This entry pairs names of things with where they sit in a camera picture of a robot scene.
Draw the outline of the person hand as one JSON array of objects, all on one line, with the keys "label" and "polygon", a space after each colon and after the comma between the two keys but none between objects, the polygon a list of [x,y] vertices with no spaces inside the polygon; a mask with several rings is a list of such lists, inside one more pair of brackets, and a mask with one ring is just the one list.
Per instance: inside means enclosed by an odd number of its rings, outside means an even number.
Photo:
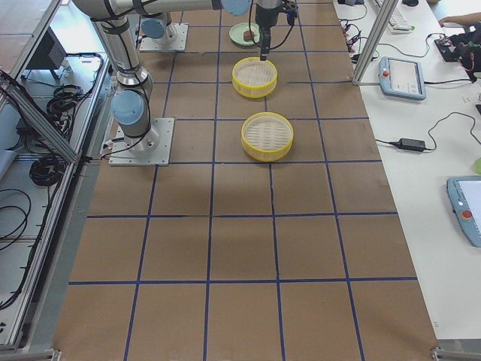
[{"label": "person hand", "polygon": [[470,21],[465,15],[448,16],[438,20],[441,27],[469,27]]}]

